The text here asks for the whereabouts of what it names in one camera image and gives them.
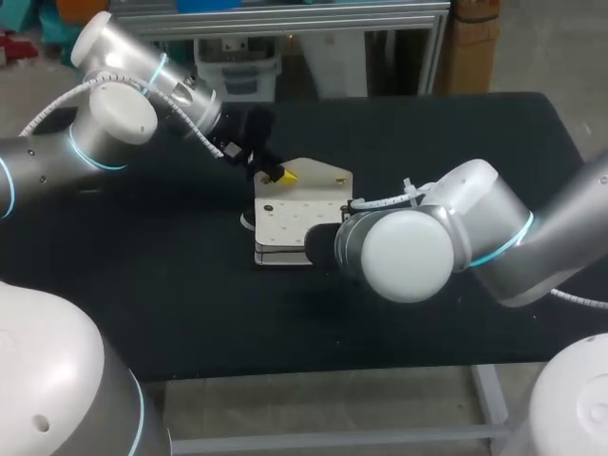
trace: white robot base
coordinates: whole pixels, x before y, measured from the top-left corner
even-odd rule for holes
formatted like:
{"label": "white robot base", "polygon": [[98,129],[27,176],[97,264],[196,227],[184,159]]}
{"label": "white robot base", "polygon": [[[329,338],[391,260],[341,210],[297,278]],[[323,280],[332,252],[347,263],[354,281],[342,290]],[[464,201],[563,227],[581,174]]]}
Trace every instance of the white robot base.
{"label": "white robot base", "polygon": [[0,282],[0,322],[0,454],[171,455],[152,402],[80,309]]}

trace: white plastic part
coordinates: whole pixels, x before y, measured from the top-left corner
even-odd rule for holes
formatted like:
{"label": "white plastic part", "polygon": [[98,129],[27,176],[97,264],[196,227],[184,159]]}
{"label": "white plastic part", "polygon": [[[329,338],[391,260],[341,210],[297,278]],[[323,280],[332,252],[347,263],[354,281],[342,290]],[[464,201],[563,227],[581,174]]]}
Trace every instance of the white plastic part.
{"label": "white plastic part", "polygon": [[81,31],[72,50],[72,64],[75,67],[79,67],[86,55],[91,51],[91,48],[93,48],[99,35],[104,31],[110,17],[112,17],[112,15],[107,11],[98,12],[97,15],[86,24],[83,31]]}
{"label": "white plastic part", "polygon": [[93,87],[100,86],[102,84],[109,83],[109,82],[134,84],[139,87],[147,88],[150,91],[150,93],[154,94],[155,96],[157,96],[161,100],[163,100],[171,109],[173,109],[173,111],[175,111],[176,114],[178,114],[181,117],[181,119],[194,132],[196,137],[199,138],[199,140],[203,143],[203,145],[209,150],[209,152],[211,152],[211,155],[213,155],[216,159],[219,159],[224,156],[224,154],[217,147],[212,145],[209,142],[209,140],[207,140],[207,138],[205,138],[205,136],[202,134],[202,132],[199,130],[199,128],[192,122],[192,120],[186,115],[186,113],[183,112],[181,110],[181,108],[173,102],[173,100],[171,100],[169,97],[167,97],[160,90],[158,90],[154,86],[150,85],[149,83],[147,83],[146,81],[143,81],[141,79],[131,78],[131,77],[125,76],[125,75],[116,75],[116,74],[108,74],[108,73],[99,75],[95,79],[86,81],[85,83],[82,83],[82,84],[72,88],[69,92],[66,92],[65,94],[63,94],[61,97],[59,97],[53,103],[51,103],[47,107],[45,107],[40,112],[40,114],[38,114],[30,123],[28,123],[28,125],[23,129],[23,131],[20,133],[19,136],[28,136],[31,133],[33,133],[33,131],[36,129],[36,127],[44,119],[46,119],[50,115],[51,112],[53,112],[55,109],[57,109],[59,106],[61,106],[63,103],[67,102],[68,100],[71,100],[72,98],[80,95],[83,92],[90,90]]}
{"label": "white plastic part", "polygon": [[551,290],[551,295],[563,299],[564,301],[579,304],[581,306],[594,307],[596,309],[608,310],[608,302],[596,301],[595,299],[587,299],[586,297],[576,296],[554,288]]}
{"label": "white plastic part", "polygon": [[549,362],[532,392],[530,426],[539,456],[608,454],[608,334]]}
{"label": "white plastic part", "polygon": [[0,454],[53,454],[88,412],[104,362],[80,309],[0,282]]}
{"label": "white plastic part", "polygon": [[454,267],[447,231],[433,217],[400,211],[378,221],[363,243],[361,266],[370,286],[400,303],[419,302],[446,284]]}
{"label": "white plastic part", "polygon": [[371,211],[374,209],[382,209],[385,207],[396,206],[397,204],[403,204],[404,202],[412,201],[418,197],[426,195],[435,185],[435,182],[425,183],[420,188],[415,188],[413,185],[406,185],[404,188],[403,195],[397,197],[377,199],[374,201],[365,201],[364,199],[355,199],[351,202],[351,208],[355,211]]}
{"label": "white plastic part", "polygon": [[297,35],[319,98],[368,96],[364,30]]}
{"label": "white plastic part", "polygon": [[123,143],[147,143],[158,126],[154,107],[131,85],[99,85],[91,91],[89,106],[99,126]]}
{"label": "white plastic part", "polygon": [[467,161],[443,176],[422,204],[438,204],[465,214],[492,189],[498,177],[498,171],[487,161]]}

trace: white cable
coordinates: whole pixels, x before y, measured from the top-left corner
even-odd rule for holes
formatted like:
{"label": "white cable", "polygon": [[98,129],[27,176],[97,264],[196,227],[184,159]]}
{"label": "white cable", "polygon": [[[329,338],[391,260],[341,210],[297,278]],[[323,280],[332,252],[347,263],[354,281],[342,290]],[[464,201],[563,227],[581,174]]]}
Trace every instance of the white cable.
{"label": "white cable", "polygon": [[355,199],[351,202],[351,208],[355,211],[369,211],[371,209],[380,209],[383,207],[394,206],[396,204],[401,204],[403,202],[412,200],[413,195],[415,195],[414,198],[418,198],[425,195],[430,191],[431,188],[433,188],[434,185],[435,182],[429,182],[424,184],[422,187],[417,188],[415,194],[412,194],[410,191],[409,193],[399,195],[398,197],[378,199],[376,201],[365,201],[364,199]]}
{"label": "white cable", "polygon": [[256,232],[256,226],[252,225],[251,223],[249,223],[249,221],[247,221],[247,218],[245,218],[245,214],[240,215],[240,224],[247,228],[249,231],[253,231],[254,233]]}
{"label": "white cable", "polygon": [[564,301],[573,302],[580,304],[581,306],[595,307],[596,309],[608,310],[608,302],[596,301],[595,299],[586,299],[584,297],[575,296],[573,294],[565,293],[557,288],[551,290],[551,295],[563,299]]}
{"label": "white cable", "polygon": [[224,156],[224,154],[217,147],[212,145],[209,142],[209,140],[207,140],[207,138],[205,138],[205,136],[200,132],[199,128],[192,122],[192,120],[190,120],[190,118],[186,115],[186,113],[183,112],[181,110],[181,108],[177,104],[175,104],[175,102],[173,102],[173,100],[171,100],[169,97],[167,97],[164,93],[162,93],[160,90],[155,88],[153,85],[150,85],[149,83],[147,83],[146,81],[143,81],[141,79],[132,78],[130,76],[123,76],[123,75],[119,76],[116,74],[104,74],[103,76],[99,76],[95,79],[91,79],[89,81],[86,81],[85,83],[82,83],[82,84],[72,88],[70,91],[66,92],[64,95],[62,95],[57,100],[55,100],[53,103],[49,104],[46,108],[44,108],[40,112],[40,114],[38,114],[28,124],[28,126],[26,126],[24,128],[24,130],[21,132],[21,134],[19,136],[29,136],[36,129],[36,127],[38,127],[38,125],[44,119],[46,119],[48,117],[48,115],[51,112],[53,112],[55,109],[57,109],[59,106],[61,106],[63,103],[67,102],[68,100],[71,100],[72,98],[76,97],[77,95],[79,95],[83,92],[86,92],[87,90],[90,90],[91,88],[93,88],[95,86],[100,86],[101,84],[111,83],[111,82],[135,84],[139,87],[147,88],[149,92],[151,92],[154,95],[161,98],[173,111],[175,111],[183,119],[183,121],[195,133],[197,138],[199,138],[199,140],[204,144],[204,146],[209,150],[209,152],[211,152],[211,155],[213,155],[216,159],[219,159]]}

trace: perforated plate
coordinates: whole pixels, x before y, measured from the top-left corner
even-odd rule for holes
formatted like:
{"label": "perforated plate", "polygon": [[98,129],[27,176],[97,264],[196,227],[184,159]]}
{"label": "perforated plate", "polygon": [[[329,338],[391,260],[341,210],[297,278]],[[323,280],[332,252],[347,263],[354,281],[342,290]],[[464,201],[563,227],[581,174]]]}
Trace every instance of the perforated plate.
{"label": "perforated plate", "polygon": [[[303,252],[306,233],[320,223],[339,223],[341,207],[352,198],[349,171],[310,159],[288,161],[284,166],[297,176],[297,183],[264,183],[265,175],[256,175],[256,250],[259,254],[300,249]],[[261,261],[259,264],[267,263],[265,257],[270,259],[260,257],[257,258]],[[281,264],[292,263],[281,261]]]}

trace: cardboard box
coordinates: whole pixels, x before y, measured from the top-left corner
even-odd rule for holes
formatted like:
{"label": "cardboard box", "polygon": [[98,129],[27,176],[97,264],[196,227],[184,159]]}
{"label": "cardboard box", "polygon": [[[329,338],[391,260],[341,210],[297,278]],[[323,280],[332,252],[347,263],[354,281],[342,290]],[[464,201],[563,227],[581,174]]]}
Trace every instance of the cardboard box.
{"label": "cardboard box", "polygon": [[490,88],[498,19],[466,23],[452,17],[435,79],[435,93],[457,95],[483,93]]}
{"label": "cardboard box", "polygon": [[484,22],[498,17],[499,0],[454,0],[452,12],[462,22]]}

